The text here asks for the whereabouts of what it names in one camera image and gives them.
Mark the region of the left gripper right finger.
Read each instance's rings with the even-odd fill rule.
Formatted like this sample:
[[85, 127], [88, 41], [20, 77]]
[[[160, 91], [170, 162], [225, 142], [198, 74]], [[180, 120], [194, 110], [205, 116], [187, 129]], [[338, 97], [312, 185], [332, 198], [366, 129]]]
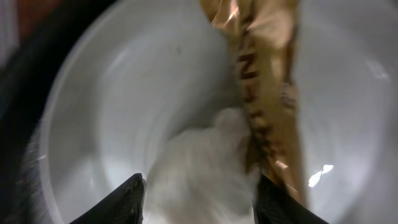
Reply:
[[254, 204], [255, 224], [328, 224], [261, 175]]

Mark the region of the white tissue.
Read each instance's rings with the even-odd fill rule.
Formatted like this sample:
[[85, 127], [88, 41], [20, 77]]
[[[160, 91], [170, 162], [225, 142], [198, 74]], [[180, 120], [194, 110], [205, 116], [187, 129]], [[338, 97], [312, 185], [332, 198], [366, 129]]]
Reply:
[[261, 170], [246, 164], [249, 138], [241, 108], [172, 138], [147, 175], [143, 222], [254, 224]]

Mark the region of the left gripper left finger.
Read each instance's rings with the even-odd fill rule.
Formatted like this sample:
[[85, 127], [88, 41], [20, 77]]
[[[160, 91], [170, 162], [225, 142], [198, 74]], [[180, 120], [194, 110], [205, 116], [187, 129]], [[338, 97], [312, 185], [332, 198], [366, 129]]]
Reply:
[[142, 224], [144, 179], [136, 173], [71, 224]]

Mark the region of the gold snack wrapper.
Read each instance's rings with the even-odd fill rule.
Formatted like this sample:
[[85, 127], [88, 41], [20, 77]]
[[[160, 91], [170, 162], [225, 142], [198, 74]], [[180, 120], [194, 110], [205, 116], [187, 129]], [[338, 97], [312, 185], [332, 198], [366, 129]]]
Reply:
[[200, 0], [211, 25], [228, 37], [252, 140], [246, 169], [258, 167], [307, 206], [293, 77], [299, 0]]

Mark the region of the grey plate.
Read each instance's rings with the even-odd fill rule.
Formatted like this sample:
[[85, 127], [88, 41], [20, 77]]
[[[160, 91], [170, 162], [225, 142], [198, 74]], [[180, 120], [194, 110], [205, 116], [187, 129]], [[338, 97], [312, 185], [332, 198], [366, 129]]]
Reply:
[[[310, 210], [397, 222], [397, 2], [302, 2], [295, 67]], [[196, 1], [118, 1], [78, 39], [40, 125], [52, 223], [70, 223], [164, 142], [237, 104], [226, 39]]]

